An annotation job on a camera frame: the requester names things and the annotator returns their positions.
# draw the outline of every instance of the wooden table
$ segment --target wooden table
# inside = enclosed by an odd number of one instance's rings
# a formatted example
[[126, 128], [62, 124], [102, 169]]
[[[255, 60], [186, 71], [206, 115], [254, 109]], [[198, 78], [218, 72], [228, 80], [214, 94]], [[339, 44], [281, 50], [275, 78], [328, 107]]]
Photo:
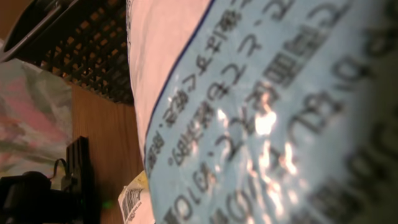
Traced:
[[88, 137], [95, 186], [102, 202], [101, 223], [123, 223], [118, 196], [142, 170], [134, 107], [119, 105], [73, 86], [73, 137]]

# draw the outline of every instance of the barcode label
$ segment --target barcode label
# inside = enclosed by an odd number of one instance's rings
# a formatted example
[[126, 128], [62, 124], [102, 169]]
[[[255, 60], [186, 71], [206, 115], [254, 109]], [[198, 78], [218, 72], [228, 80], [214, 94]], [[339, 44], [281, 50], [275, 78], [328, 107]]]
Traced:
[[136, 206], [137, 202], [141, 199], [142, 189], [129, 189], [123, 199], [123, 217], [126, 221], [131, 210]]

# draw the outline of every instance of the black plastic basket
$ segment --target black plastic basket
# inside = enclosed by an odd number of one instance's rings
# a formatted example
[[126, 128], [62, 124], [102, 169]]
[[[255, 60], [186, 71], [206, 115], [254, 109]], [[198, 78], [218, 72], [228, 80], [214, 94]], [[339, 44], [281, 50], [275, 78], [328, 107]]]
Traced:
[[125, 0], [34, 0], [0, 50], [113, 102], [132, 105]]

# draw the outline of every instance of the blue label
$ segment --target blue label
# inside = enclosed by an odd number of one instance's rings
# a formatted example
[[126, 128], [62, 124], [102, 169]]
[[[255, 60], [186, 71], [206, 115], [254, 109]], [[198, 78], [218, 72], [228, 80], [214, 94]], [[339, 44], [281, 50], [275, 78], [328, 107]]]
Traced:
[[396, 2], [212, 1], [147, 131], [157, 222], [391, 221]]

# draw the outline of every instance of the dark blue border line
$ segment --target dark blue border line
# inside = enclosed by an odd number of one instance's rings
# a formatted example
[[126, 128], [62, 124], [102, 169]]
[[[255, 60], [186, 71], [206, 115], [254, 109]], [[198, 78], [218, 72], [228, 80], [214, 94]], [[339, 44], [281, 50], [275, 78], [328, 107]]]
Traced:
[[146, 150], [147, 141], [146, 141], [146, 140], [147, 140], [147, 137], [148, 137], [148, 132], [149, 132], [150, 125], [152, 124], [152, 119], [153, 119], [153, 117], [154, 117], [155, 110], [156, 110], [156, 108], [157, 108], [157, 106], [158, 106], [158, 104], [159, 104], [159, 101], [160, 101], [161, 97], [163, 96], [163, 93], [164, 93], [164, 91], [165, 91], [165, 89], [166, 89], [167, 84], [168, 84], [169, 81], [170, 81], [170, 78], [172, 77], [172, 74], [174, 73], [174, 70], [177, 68], [177, 66], [179, 65], [179, 63], [180, 63], [180, 61], [181, 61], [181, 58], [185, 55], [185, 52], [188, 50], [189, 46], [191, 45], [191, 43], [193, 42], [193, 40], [194, 40], [195, 37], [197, 36], [199, 30], [201, 29], [201, 27], [202, 27], [204, 21], [206, 20], [207, 15], [209, 14], [210, 9], [211, 9], [211, 7], [213, 6], [213, 4], [214, 4], [215, 1], [216, 1], [216, 0], [211, 0], [210, 3], [207, 5], [207, 9], [206, 9], [205, 13], [204, 13], [203, 16], [201, 17], [200, 22], [198, 23], [197, 27], [195, 28], [195, 31], [193, 31], [193, 34], [191, 35], [191, 37], [190, 37], [190, 39], [188, 40], [187, 44], [185, 44], [185, 47], [183, 48], [182, 52], [181, 52], [180, 55], [178, 56], [177, 60], [175, 61], [175, 63], [174, 63], [174, 65], [173, 65], [173, 67], [172, 67], [172, 69], [171, 69], [169, 75], [167, 76], [166, 82], [165, 82], [164, 85], [163, 85], [162, 91], [160, 92], [159, 96], [157, 97], [157, 100], [156, 100], [154, 109], [152, 110], [152, 113], [151, 113], [151, 115], [150, 115], [150, 120], [149, 120], [149, 124], [148, 124], [148, 126], [147, 126], [147, 131], [146, 131], [146, 133], [145, 133], [145, 144], [144, 144], [144, 170], [146, 169], [146, 157], [147, 157], [147, 150]]

